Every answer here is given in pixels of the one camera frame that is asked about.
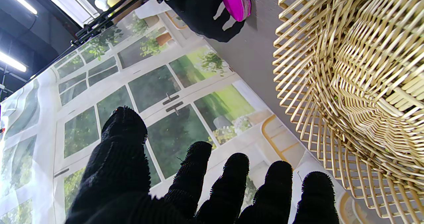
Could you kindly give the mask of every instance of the finger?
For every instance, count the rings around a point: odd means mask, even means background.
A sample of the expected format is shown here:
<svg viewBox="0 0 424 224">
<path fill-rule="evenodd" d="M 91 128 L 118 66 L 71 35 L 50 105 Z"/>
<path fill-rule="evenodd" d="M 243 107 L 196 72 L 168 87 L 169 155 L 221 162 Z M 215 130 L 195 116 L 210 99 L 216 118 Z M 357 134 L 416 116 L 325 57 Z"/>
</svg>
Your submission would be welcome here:
<svg viewBox="0 0 424 224">
<path fill-rule="evenodd" d="M 237 223 L 287 223 L 290 215 L 293 170 L 289 163 L 271 164 L 265 183 L 255 194 L 253 205 L 248 206 Z"/>
<path fill-rule="evenodd" d="M 197 210 L 211 151 L 212 145 L 209 143 L 199 141 L 192 144 L 174 178 L 174 183 L 165 194 L 165 200 L 174 204 L 187 219 L 193 218 Z"/>
<path fill-rule="evenodd" d="M 148 193 L 146 138 L 147 128 L 141 117 L 128 107 L 119 107 L 105 123 L 101 142 L 91 153 L 72 205 L 74 212 L 93 209 L 119 195 Z"/>
<path fill-rule="evenodd" d="M 302 192 L 293 224 L 338 223 L 333 183 L 327 174 L 315 171 L 306 175 Z"/>
<path fill-rule="evenodd" d="M 248 173 L 248 157 L 242 153 L 231 155 L 222 176 L 212 186 L 211 197 L 200 207 L 196 219 L 207 224 L 233 224 L 243 204 Z"/>
</svg>

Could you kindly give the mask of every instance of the green lawn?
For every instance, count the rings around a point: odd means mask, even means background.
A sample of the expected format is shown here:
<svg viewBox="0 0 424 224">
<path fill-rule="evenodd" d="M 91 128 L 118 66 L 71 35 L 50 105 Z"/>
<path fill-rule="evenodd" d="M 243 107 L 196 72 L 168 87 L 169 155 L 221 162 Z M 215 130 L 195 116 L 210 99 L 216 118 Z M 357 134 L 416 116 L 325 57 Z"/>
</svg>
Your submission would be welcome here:
<svg viewBox="0 0 424 224">
<path fill-rule="evenodd" d="M 213 121 L 217 117 L 224 116 L 232 122 L 255 111 L 233 85 L 208 94 L 194 103 L 212 130 L 216 129 Z"/>
<path fill-rule="evenodd" d="M 200 56 L 207 51 L 208 49 L 203 47 L 169 63 L 184 87 L 189 87 L 190 85 L 217 75 L 217 73 L 201 69 L 200 64 L 202 60 Z"/>
</svg>

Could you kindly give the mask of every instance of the hand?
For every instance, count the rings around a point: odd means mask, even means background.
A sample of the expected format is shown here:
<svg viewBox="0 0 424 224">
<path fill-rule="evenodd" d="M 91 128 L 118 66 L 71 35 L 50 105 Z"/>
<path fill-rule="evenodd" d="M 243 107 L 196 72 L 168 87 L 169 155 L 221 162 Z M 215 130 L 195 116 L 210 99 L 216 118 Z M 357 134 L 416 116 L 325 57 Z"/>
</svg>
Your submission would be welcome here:
<svg viewBox="0 0 424 224">
<path fill-rule="evenodd" d="M 222 0 L 169 0 L 165 2 L 192 31 L 219 42 L 228 42 L 240 32 L 244 25 L 244 21 L 236 22 L 231 28 L 224 31 L 222 27 L 230 18 L 227 9 L 224 9 L 216 20 L 213 19 Z"/>
<path fill-rule="evenodd" d="M 80 190 L 66 224 L 274 224 L 288 222 L 292 168 L 273 163 L 254 197 L 240 214 L 249 160 L 231 155 L 214 183 L 209 200 L 197 210 L 212 146 L 199 141 L 190 146 L 174 182 L 163 198 L 149 195 L 150 172 L 144 153 L 147 128 L 136 112 L 119 107 L 107 120 L 101 143 L 94 148 Z M 294 224 L 338 223 L 331 180 L 312 172 L 302 185 Z"/>
</svg>

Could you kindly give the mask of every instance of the window pane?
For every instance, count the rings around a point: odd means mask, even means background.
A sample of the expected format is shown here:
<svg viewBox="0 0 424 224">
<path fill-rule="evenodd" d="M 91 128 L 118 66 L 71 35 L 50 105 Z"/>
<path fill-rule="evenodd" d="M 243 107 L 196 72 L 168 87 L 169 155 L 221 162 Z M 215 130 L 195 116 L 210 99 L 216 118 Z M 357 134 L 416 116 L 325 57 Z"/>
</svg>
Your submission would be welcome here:
<svg viewBox="0 0 424 224">
<path fill-rule="evenodd" d="M 70 88 L 71 86 L 77 84 L 81 80 L 83 80 L 87 76 L 87 73 L 83 73 L 81 75 L 78 75 L 74 77 L 73 79 L 67 80 L 66 82 L 59 84 L 59 93 L 62 93 L 66 89 Z"/>
<path fill-rule="evenodd" d="M 31 224 L 32 201 L 28 200 L 0 217 L 4 224 Z"/>
<path fill-rule="evenodd" d="M 187 105 L 151 125 L 149 142 L 165 178 L 174 175 L 188 147 L 207 141 L 208 133 L 191 105 Z"/>
<path fill-rule="evenodd" d="M 224 61 L 206 47 L 184 55 L 169 65 L 184 87 L 229 71 L 224 67 Z"/>
<path fill-rule="evenodd" d="M 194 104 L 220 144 L 252 126 L 246 115 L 255 110 L 233 85 L 208 94 Z"/>
<path fill-rule="evenodd" d="M 121 60 L 122 68 L 130 67 L 139 61 L 162 52 L 167 47 L 166 42 L 171 39 L 169 33 L 163 34 L 163 32 L 166 31 L 161 31 L 161 29 L 152 31 L 119 52 L 118 57 Z"/>
<path fill-rule="evenodd" d="M 88 76 L 92 76 L 92 75 L 94 75 L 96 73 L 99 73 L 101 71 L 104 71 L 104 70 L 108 69 L 109 67 L 112 67 L 115 64 L 116 64 L 115 58 L 114 57 L 109 58 L 108 60 L 104 61 L 100 65 L 97 65 L 94 68 L 91 68 L 88 71 Z"/>
<path fill-rule="evenodd" d="M 65 213 L 68 215 L 69 208 L 72 205 L 75 197 L 78 194 L 79 185 L 81 183 L 82 175 L 84 174 L 85 168 L 82 168 L 75 173 L 65 177 L 63 186 L 65 188 Z"/>
<path fill-rule="evenodd" d="M 172 95 L 180 90 L 171 72 L 166 66 L 140 76 L 128 83 L 134 96 L 138 112 L 142 112 L 150 106 L 166 98 L 166 94 Z"/>
<path fill-rule="evenodd" d="M 17 120 L 6 129 L 5 139 L 16 135 L 38 123 L 40 116 L 40 105 L 38 104 L 38 81 L 34 80 L 34 87 L 25 99 L 25 106 L 22 114 Z"/>
<path fill-rule="evenodd" d="M 100 127 L 106 123 L 112 112 L 119 106 L 128 106 L 132 108 L 130 96 L 125 86 L 119 88 L 114 93 L 97 103 L 99 111 Z"/>
<path fill-rule="evenodd" d="M 134 12 L 131 12 L 131 14 L 119 21 L 117 27 L 121 30 L 122 36 L 115 38 L 114 43 L 112 43 L 113 46 L 116 46 L 132 35 L 144 35 L 149 28 L 144 19 L 139 19 Z"/>
<path fill-rule="evenodd" d="M 87 42 L 87 44 L 88 48 L 81 52 L 81 55 L 84 58 L 86 64 L 93 61 L 94 59 L 100 61 L 100 56 L 105 55 L 109 50 L 107 42 L 101 41 L 98 36 L 92 38 Z"/>
<path fill-rule="evenodd" d="M 66 62 L 69 58 L 72 58 L 77 54 L 77 51 L 73 51 L 70 54 L 68 54 L 66 57 L 60 59 L 59 61 L 54 64 L 54 67 L 58 68 L 60 65 L 62 65 L 64 62 Z"/>
<path fill-rule="evenodd" d="M 82 68 L 84 66 L 84 63 L 80 56 L 76 56 L 71 61 L 69 61 L 67 64 L 63 65 L 61 68 L 57 70 L 59 73 L 60 78 L 64 78 L 65 76 L 68 76 L 69 74 L 73 73 L 74 71 Z"/>
<path fill-rule="evenodd" d="M 101 80 L 107 78 L 108 76 L 117 73 L 118 67 L 112 67 L 104 72 L 98 73 L 97 75 L 94 75 L 88 79 L 88 84 L 90 86 L 96 84 L 97 82 L 100 82 Z"/>
<path fill-rule="evenodd" d="M 32 175 L 32 157 L 36 135 L 20 141 L 14 147 L 3 151 L 1 167 L 1 194 L 8 195 L 29 183 Z"/>
<path fill-rule="evenodd" d="M 94 106 L 65 123 L 65 158 L 99 139 Z"/>
<path fill-rule="evenodd" d="M 75 85 L 73 88 L 70 88 L 69 90 L 62 93 L 60 95 L 60 101 L 62 103 L 62 106 L 66 105 L 68 102 L 70 102 L 72 99 L 77 97 L 85 90 L 87 90 L 87 83 L 85 81 L 82 81 Z"/>
</svg>

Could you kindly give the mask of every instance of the ceiling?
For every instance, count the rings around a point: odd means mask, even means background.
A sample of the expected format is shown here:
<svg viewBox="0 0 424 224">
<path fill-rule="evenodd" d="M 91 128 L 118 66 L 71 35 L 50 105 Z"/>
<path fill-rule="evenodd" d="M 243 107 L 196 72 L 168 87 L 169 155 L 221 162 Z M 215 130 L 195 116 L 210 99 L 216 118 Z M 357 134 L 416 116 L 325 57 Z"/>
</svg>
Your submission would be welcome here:
<svg viewBox="0 0 424 224">
<path fill-rule="evenodd" d="M 0 0 L 0 51 L 27 67 L 25 73 L 0 61 L 0 101 L 65 51 L 80 27 L 50 0 L 26 0 L 32 14 L 16 0 Z"/>
</svg>

